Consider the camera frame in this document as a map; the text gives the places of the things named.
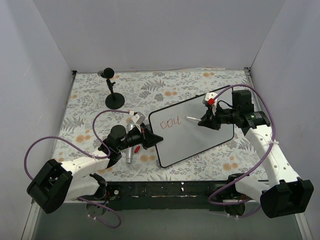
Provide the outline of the red white marker pen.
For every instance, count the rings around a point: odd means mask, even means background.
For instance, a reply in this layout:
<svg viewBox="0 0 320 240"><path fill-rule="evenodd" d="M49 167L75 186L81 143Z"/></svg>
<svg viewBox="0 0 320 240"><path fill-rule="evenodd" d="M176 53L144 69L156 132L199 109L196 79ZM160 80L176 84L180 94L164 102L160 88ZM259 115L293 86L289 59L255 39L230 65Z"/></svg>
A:
<svg viewBox="0 0 320 240"><path fill-rule="evenodd" d="M191 117L191 116L185 116L186 119L189 119L189 120L193 120L193 121L201 121L200 119L198 118L195 118L195 117Z"/></svg>

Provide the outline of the white whiteboard black frame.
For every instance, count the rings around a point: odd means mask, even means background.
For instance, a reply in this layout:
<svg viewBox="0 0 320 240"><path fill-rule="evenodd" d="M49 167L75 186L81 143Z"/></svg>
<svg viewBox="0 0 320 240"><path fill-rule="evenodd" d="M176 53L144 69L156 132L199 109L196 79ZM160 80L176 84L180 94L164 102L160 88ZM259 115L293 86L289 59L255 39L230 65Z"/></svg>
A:
<svg viewBox="0 0 320 240"><path fill-rule="evenodd" d="M206 113L205 95L197 95L148 115L152 132L163 137L163 141L155 146L161 167L167 168L233 139L235 127L232 124L223 124L220 130L213 130L198 126L196 120L189 119L200 119Z"/></svg>

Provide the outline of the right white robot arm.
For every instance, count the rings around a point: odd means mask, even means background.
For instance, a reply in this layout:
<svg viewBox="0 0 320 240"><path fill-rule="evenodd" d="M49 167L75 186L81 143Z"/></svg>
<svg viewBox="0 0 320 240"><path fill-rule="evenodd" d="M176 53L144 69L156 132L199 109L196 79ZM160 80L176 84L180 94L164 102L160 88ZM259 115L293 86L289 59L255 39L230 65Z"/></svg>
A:
<svg viewBox="0 0 320 240"><path fill-rule="evenodd" d="M219 130L222 124L231 124L240 128L260 157L258 164L264 167L268 184L250 176L253 167L247 173L229 176L227 184L209 196L209 203L214 204L212 198L226 190L232 199L244 195L248 200L255 200L269 218L305 212L314 186L291 167L275 140L274 124L263 111L255 111L251 92L233 91L232 104L226 109L219 105L218 97L215 92L205 94L203 104L207 111L198 126Z"/></svg>

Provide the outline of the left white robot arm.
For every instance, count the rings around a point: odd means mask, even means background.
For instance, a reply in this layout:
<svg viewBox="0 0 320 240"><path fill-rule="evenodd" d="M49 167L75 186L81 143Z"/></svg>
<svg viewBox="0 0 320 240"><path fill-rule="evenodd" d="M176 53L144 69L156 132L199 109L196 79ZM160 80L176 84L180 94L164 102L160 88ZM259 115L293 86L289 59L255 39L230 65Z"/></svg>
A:
<svg viewBox="0 0 320 240"><path fill-rule="evenodd" d="M107 181L97 172L115 165L122 158L123 150L137 145L148 149L162 141L163 137L154 134L149 125L135 126L129 131L115 125L93 154L65 162L48 160L26 192L47 214L56 211L64 201L78 197L104 200L108 193Z"/></svg>

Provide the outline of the red marker cap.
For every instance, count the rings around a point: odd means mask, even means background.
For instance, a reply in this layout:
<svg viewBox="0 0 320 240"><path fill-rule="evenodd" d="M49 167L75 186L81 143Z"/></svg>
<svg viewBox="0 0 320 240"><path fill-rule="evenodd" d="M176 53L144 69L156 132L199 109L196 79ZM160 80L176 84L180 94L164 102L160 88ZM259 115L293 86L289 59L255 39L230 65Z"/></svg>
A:
<svg viewBox="0 0 320 240"><path fill-rule="evenodd" d="M138 145L138 146L135 148L134 153L137 154L137 153L139 152L140 148L141 148L141 146Z"/></svg>

